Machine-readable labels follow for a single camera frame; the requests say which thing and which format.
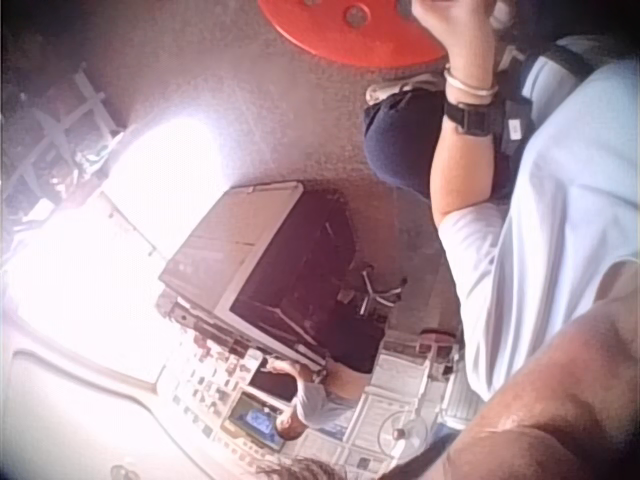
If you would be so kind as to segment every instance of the wristwatch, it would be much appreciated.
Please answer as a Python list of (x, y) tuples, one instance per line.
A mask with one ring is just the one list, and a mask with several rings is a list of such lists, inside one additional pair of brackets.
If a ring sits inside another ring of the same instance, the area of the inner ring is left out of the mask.
[(487, 137), (502, 131), (502, 111), (494, 102), (488, 105), (454, 105), (445, 98), (444, 114), (465, 135)]

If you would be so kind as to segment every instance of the monitor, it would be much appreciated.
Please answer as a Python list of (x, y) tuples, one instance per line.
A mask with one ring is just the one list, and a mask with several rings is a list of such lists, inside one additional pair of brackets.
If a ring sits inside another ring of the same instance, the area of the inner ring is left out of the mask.
[(279, 452), (285, 443), (276, 432), (276, 418), (280, 413), (274, 405), (242, 392), (231, 409), (228, 420), (253, 442)]

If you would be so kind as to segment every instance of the white sleeve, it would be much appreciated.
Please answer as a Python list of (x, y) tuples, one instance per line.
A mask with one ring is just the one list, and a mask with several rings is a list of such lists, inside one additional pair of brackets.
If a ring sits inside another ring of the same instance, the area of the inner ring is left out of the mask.
[(438, 229), (460, 299), (465, 338), (474, 318), (486, 314), (505, 215), (505, 207), (483, 203), (447, 215)]
[(295, 398), (296, 413), (307, 426), (313, 426), (327, 401), (327, 392), (322, 385), (298, 382), (298, 393)]
[(467, 376), (471, 387), (484, 399), (495, 389), (492, 362), (485, 361), (491, 355), (484, 353), (500, 348), (487, 337), (487, 321), (506, 213), (507, 207), (475, 205), (449, 214), (438, 229), (460, 300)]

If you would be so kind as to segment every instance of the white bracelet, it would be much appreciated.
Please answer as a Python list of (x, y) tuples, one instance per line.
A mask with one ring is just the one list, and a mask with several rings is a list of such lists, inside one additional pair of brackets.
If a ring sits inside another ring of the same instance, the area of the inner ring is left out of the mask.
[(471, 85), (467, 85), (463, 81), (458, 80), (456, 77), (453, 76), (453, 74), (451, 73), (451, 67), (449, 64), (447, 64), (447, 66), (444, 67), (444, 78), (447, 79), (447, 83), (451, 84), (452, 87), (456, 87), (459, 90), (463, 90), (467, 93), (471, 93), (472, 95), (476, 95), (478, 97), (491, 97), (498, 91), (497, 85), (494, 85), (489, 89), (475, 88), (475, 87), (472, 87)]

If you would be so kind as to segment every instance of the red frisbee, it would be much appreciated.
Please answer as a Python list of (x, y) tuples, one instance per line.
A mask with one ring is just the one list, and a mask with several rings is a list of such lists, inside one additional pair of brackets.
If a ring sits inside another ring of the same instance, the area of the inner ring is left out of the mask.
[(359, 67), (406, 67), (444, 55), (398, 0), (259, 0), (269, 21), (296, 45)]

